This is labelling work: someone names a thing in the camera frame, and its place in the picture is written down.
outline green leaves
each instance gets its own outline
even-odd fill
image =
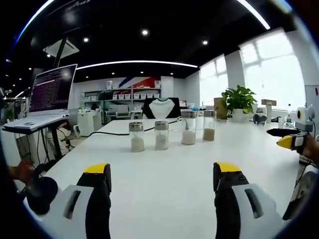
[[[252,105],[257,101],[254,99],[252,92],[249,88],[245,88],[237,85],[237,89],[228,88],[222,94],[223,103],[226,108],[229,110],[229,114],[232,113],[234,109],[243,109],[244,113],[252,113]]]

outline laptop screen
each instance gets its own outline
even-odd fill
[[[56,68],[35,77],[29,112],[68,110],[77,64]]]

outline glass jar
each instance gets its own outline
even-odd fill
[[[144,148],[144,127],[142,122],[131,122],[129,124],[131,137],[131,152],[142,152]]]
[[[156,121],[155,122],[155,150],[168,149],[168,122]]]
[[[195,144],[196,139],[196,111],[182,111],[182,138],[181,143],[186,145]]]
[[[216,129],[216,111],[204,111],[203,140],[214,141]]]

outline potted plant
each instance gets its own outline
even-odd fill
[[[253,97],[255,93],[250,89],[238,85],[236,90],[228,88],[221,95],[228,114],[234,121],[243,122],[244,114],[253,113],[253,104],[257,101]]]

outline metal jar lid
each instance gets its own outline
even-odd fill
[[[192,118],[192,119],[194,119],[197,116],[197,112],[196,111],[182,111],[181,112],[181,116],[183,118]]]
[[[216,116],[216,111],[204,111],[204,117],[215,117]]]
[[[142,122],[132,122],[129,124],[130,132],[141,132],[144,131]]]
[[[168,122],[167,121],[156,121],[155,122],[155,130],[168,130]]]

